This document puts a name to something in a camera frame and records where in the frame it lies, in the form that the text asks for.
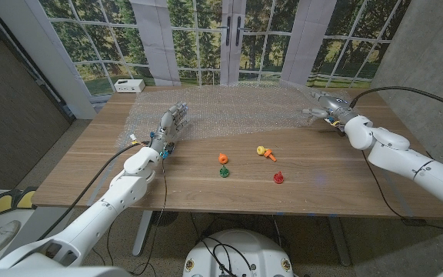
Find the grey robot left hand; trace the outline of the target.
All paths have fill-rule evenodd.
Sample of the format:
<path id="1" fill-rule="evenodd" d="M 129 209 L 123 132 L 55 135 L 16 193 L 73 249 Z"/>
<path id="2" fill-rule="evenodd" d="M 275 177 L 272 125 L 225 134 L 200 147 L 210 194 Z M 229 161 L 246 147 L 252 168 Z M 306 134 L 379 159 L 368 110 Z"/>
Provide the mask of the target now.
<path id="1" fill-rule="evenodd" d="M 187 112 L 188 106 L 186 102 L 178 102 L 168 109 L 161 117 L 149 147 L 161 153 L 168 145 L 174 144 L 178 133 L 187 125 L 185 119 Z"/>

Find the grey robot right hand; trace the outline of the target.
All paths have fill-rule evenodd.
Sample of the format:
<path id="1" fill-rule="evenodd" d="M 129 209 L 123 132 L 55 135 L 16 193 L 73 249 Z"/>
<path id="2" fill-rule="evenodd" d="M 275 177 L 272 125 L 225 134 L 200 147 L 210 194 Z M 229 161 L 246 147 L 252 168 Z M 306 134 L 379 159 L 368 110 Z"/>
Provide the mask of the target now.
<path id="1" fill-rule="evenodd" d="M 303 115 L 316 118 L 333 118 L 346 125 L 347 122 L 358 116 L 349 104 L 342 98 L 329 95 L 327 92 L 312 92 L 311 97 L 318 101 L 319 108 L 305 108 Z"/>

